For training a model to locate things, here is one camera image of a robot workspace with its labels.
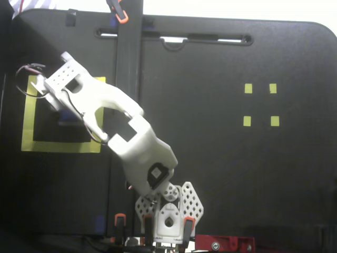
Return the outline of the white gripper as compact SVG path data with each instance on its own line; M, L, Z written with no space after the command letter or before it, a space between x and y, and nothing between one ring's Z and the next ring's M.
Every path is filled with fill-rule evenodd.
M55 111L63 109L62 103L55 97L54 90L47 84L45 77L37 75L36 81L33 81L31 84Z

